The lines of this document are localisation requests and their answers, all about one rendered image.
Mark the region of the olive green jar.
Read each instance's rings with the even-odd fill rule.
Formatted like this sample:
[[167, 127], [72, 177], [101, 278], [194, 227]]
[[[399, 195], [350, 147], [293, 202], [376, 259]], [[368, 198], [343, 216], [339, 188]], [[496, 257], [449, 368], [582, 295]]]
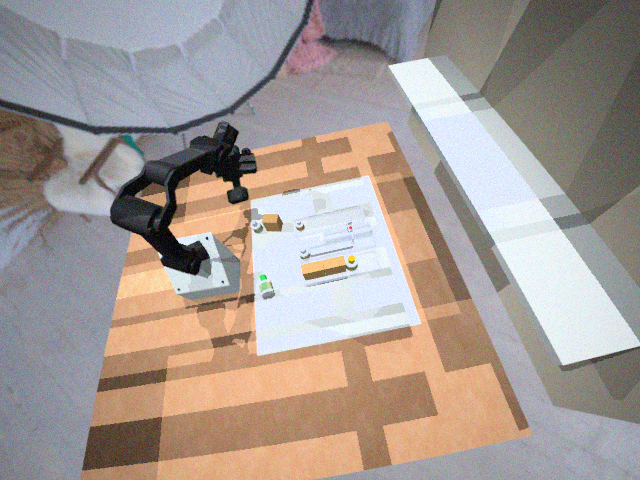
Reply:
[[259, 290], [262, 297], [270, 296], [274, 293], [271, 281], [266, 278], [266, 275], [263, 274], [260, 276]]

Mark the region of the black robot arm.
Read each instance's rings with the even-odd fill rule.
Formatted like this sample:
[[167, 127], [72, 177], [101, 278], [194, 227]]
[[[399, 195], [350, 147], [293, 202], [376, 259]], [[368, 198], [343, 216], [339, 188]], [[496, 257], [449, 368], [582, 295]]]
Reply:
[[[177, 209], [175, 191], [182, 179], [198, 170], [208, 175], [228, 172], [231, 166], [228, 155], [238, 133], [222, 120], [213, 138], [197, 136], [188, 149], [146, 162], [139, 175], [122, 185], [110, 207], [111, 222], [141, 235], [162, 256], [163, 266], [197, 276], [201, 262], [210, 256], [199, 240], [181, 244], [168, 228]], [[239, 156], [232, 155], [238, 177], [257, 172], [255, 154], [249, 148], [243, 148]], [[134, 197], [152, 182], [165, 187], [164, 207]]]

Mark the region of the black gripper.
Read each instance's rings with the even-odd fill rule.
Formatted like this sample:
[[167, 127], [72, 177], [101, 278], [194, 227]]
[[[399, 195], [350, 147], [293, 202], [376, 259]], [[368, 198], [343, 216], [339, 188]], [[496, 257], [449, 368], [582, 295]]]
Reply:
[[[231, 166], [230, 169], [228, 170], [228, 172], [226, 172], [225, 174], [219, 175], [216, 174], [217, 178], [222, 177], [223, 178], [223, 182], [227, 183], [227, 182], [233, 182], [233, 189], [229, 189], [227, 191], [227, 195], [228, 195], [228, 200], [230, 203], [232, 204], [236, 204], [242, 201], [246, 201], [248, 200], [248, 191], [247, 188], [245, 186], [241, 185], [241, 180], [240, 177], [238, 177], [236, 175], [236, 172], [234, 170], [234, 165], [235, 165], [235, 161], [232, 158], [232, 155], [240, 157], [240, 151], [239, 148], [234, 145], [232, 151], [230, 152], [230, 154], [228, 155], [228, 158], [230, 160]], [[239, 185], [239, 186], [238, 186]]]

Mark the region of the white jar with green label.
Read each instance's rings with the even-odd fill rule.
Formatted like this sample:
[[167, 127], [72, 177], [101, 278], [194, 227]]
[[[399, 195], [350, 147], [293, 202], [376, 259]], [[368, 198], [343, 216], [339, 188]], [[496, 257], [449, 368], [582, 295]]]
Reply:
[[300, 258], [303, 259], [307, 259], [310, 258], [310, 254], [309, 254], [309, 250], [306, 247], [301, 247], [298, 251]]
[[256, 234], [260, 234], [263, 231], [263, 227], [259, 221], [252, 220], [251, 228]]

